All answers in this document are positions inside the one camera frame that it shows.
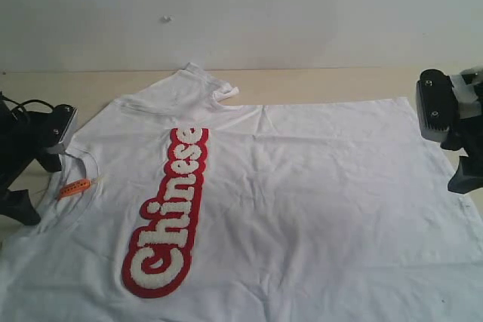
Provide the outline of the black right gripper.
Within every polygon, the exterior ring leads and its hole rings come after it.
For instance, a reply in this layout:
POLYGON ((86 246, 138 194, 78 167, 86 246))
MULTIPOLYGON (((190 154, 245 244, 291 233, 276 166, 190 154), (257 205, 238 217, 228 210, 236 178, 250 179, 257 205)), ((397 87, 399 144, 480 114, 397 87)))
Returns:
POLYGON ((467 194, 481 189, 482 180, 482 115, 461 118, 459 106, 451 107, 448 133, 440 147, 450 152, 460 152, 455 174, 448 182, 448 191, 467 194))

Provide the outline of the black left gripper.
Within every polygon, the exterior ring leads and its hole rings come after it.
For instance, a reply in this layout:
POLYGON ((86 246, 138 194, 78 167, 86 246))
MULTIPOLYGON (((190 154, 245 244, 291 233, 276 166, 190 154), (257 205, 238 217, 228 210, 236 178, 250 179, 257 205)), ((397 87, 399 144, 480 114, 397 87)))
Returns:
POLYGON ((1 215, 23 225, 38 225, 41 221, 33 207, 29 191, 11 191, 8 187, 25 170, 32 160, 47 172, 60 172, 62 163, 58 154, 42 148, 41 134, 46 130, 50 112, 28 111, 26 106, 38 103, 53 111, 54 107, 43 100, 22 103, 1 95, 1 215))

